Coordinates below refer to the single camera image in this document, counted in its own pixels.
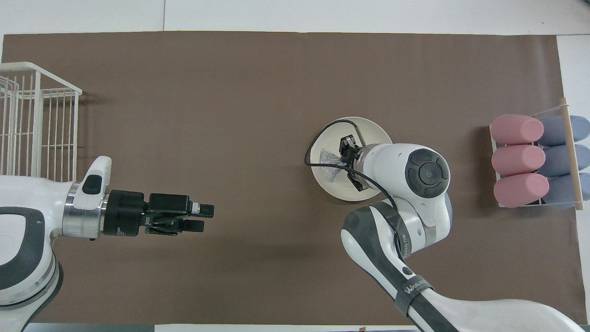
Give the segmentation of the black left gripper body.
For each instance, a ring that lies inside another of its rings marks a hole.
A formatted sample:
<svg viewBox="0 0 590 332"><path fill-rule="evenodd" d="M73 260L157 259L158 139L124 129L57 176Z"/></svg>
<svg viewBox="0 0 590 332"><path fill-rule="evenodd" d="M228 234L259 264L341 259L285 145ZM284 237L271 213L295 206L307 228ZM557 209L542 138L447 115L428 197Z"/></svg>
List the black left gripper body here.
<svg viewBox="0 0 590 332"><path fill-rule="evenodd" d="M112 190L106 204L103 235L137 236L139 228L151 235L175 236L183 232L183 220L189 220L192 201L181 194L150 194L149 201L140 192Z"/></svg>

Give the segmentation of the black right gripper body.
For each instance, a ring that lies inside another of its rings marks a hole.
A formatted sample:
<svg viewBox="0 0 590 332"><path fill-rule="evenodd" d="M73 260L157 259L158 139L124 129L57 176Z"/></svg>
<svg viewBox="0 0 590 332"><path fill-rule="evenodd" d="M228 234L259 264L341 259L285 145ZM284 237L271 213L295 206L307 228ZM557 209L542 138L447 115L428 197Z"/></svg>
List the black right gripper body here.
<svg viewBox="0 0 590 332"><path fill-rule="evenodd" d="M358 160L360 156L361 147L356 145L356 141L353 135L348 135L341 138L341 143L339 145L339 154L341 154L341 163L345 164L345 167L353 169L354 162ZM361 184L356 178L356 175L353 172L346 171L348 180L352 183L352 185L357 189L358 192L361 192L366 189L366 187Z"/></svg>

